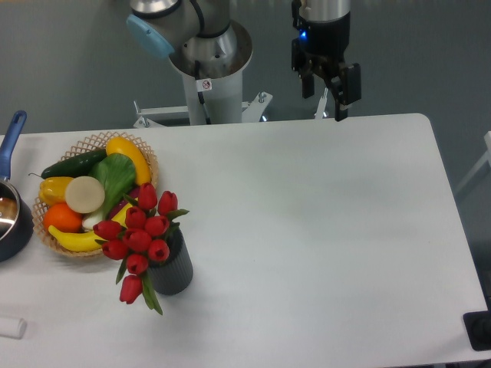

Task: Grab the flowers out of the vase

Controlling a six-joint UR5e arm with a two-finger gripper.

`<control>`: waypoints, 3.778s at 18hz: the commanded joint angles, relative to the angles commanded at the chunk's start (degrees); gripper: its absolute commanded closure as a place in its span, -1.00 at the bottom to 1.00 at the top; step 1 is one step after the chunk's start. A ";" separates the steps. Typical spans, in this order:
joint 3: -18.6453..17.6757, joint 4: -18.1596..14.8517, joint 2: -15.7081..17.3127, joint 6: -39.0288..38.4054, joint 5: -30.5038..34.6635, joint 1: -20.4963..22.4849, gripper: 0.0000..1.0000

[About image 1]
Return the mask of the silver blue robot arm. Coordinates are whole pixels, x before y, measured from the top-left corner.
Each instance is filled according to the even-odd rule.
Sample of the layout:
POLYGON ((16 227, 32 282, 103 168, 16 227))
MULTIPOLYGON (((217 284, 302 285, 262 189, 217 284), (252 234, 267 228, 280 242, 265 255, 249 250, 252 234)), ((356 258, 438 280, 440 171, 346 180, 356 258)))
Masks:
MULTIPOLYGON (((228 1, 132 1, 126 23, 141 47, 169 59, 180 73, 192 125, 259 122, 271 101, 261 92, 242 100, 242 72, 252 58, 252 39, 230 17, 228 1)), ((302 96, 315 93, 315 78, 334 99, 334 118, 345 119, 361 99, 361 67, 347 64, 351 3, 293 1, 292 70, 302 96)))

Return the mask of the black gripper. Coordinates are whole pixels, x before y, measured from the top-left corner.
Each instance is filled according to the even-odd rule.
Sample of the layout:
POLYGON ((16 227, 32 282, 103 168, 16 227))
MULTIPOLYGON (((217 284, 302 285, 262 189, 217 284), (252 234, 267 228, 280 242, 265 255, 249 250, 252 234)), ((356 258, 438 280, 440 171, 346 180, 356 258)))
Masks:
POLYGON ((292 40, 292 70, 302 81, 302 97, 315 94, 315 79, 332 79, 330 91, 334 98, 334 118, 348 117, 348 108, 361 99, 361 66, 346 65, 351 12, 323 15, 319 10, 294 10, 293 27, 298 37, 292 40))

